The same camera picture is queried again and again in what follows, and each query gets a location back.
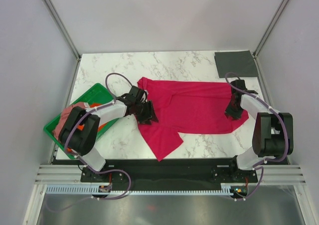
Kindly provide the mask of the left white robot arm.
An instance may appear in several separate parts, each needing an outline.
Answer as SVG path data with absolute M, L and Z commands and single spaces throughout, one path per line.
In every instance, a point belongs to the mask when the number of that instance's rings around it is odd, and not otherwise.
M 132 86 L 129 93 L 106 104 L 93 108 L 75 106 L 58 134 L 58 141 L 92 169 L 92 176 L 97 181 L 106 181 L 109 169 L 104 166 L 106 160 L 95 148 L 99 127 L 129 115 L 134 115 L 139 124 L 158 122 L 153 103 L 147 95 L 146 91 Z

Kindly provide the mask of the magenta t-shirt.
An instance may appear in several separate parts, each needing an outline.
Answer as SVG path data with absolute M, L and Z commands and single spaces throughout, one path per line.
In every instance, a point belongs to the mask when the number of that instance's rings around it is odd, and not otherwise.
M 244 111 L 238 120 L 225 115 L 231 87 L 225 82 L 151 80 L 142 77 L 138 88 L 147 91 L 158 122 L 138 129 L 158 161 L 177 149 L 180 133 L 220 135 L 241 127 L 249 118 Z

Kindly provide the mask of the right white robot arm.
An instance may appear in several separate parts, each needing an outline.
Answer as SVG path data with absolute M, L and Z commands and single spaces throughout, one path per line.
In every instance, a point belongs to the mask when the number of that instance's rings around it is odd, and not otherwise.
M 263 101 L 258 93 L 246 88 L 245 81 L 237 78 L 228 82 L 231 86 L 231 100 L 225 115 L 234 121 L 248 112 L 255 120 L 252 146 L 235 156 L 235 165 L 228 169 L 228 176 L 234 182 L 246 177 L 246 170 L 267 162 L 282 162 L 294 149 L 293 117 Z

